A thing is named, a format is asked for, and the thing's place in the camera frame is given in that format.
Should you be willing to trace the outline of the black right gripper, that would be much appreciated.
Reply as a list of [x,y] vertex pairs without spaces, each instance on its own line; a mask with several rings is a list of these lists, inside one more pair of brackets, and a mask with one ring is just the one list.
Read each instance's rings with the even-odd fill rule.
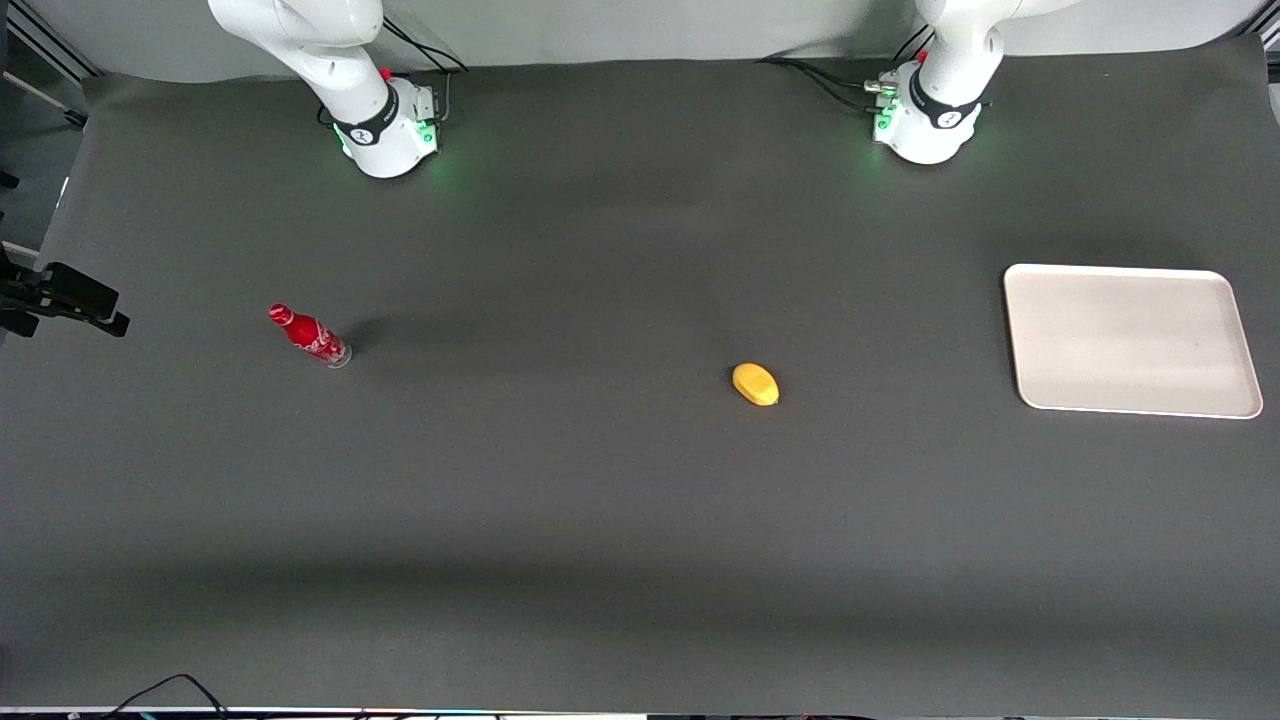
[[15,263],[1,268],[1,328],[31,338],[38,319],[68,318],[123,338],[131,319],[118,313],[119,293],[63,263],[29,269]]

